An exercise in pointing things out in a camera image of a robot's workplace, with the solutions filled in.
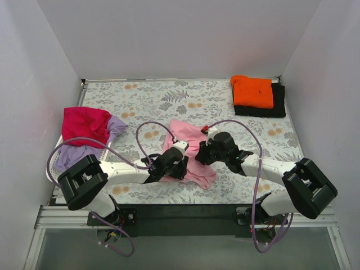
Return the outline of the pink t shirt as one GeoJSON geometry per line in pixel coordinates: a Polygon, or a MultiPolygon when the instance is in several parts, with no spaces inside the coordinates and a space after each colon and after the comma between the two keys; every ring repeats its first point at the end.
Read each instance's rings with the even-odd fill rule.
{"type": "Polygon", "coordinates": [[[186,156],[189,157],[186,175],[183,180],[172,177],[164,177],[161,182],[193,182],[202,189],[209,189],[216,180],[216,172],[209,165],[202,165],[195,159],[199,152],[200,142],[206,140],[206,136],[201,133],[202,127],[197,127],[189,123],[171,120],[169,124],[171,133],[178,139],[187,141],[189,148],[186,150],[186,156]]]}

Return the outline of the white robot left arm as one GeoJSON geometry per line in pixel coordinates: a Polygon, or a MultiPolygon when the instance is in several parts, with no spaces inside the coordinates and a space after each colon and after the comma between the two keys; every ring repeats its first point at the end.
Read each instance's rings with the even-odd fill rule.
{"type": "Polygon", "coordinates": [[[171,147],[163,154],[150,156],[148,169],[139,169],[127,163],[99,161],[88,155],[57,179],[67,207],[71,211],[85,209],[94,212],[108,225],[115,224],[120,217],[115,199],[103,188],[119,184],[148,184],[164,177],[182,180],[186,175],[188,156],[171,147]]]}

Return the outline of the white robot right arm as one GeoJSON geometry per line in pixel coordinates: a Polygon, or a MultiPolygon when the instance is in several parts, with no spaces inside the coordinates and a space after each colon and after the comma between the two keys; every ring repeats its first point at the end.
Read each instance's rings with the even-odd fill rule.
{"type": "Polygon", "coordinates": [[[223,162],[235,174],[260,177],[284,186],[284,192],[256,199],[254,215],[260,223],[287,213],[316,219],[338,195],[336,187],[311,159],[295,163],[261,159],[251,151],[240,150],[228,132],[201,141],[199,146],[195,159],[203,165],[223,162]]]}

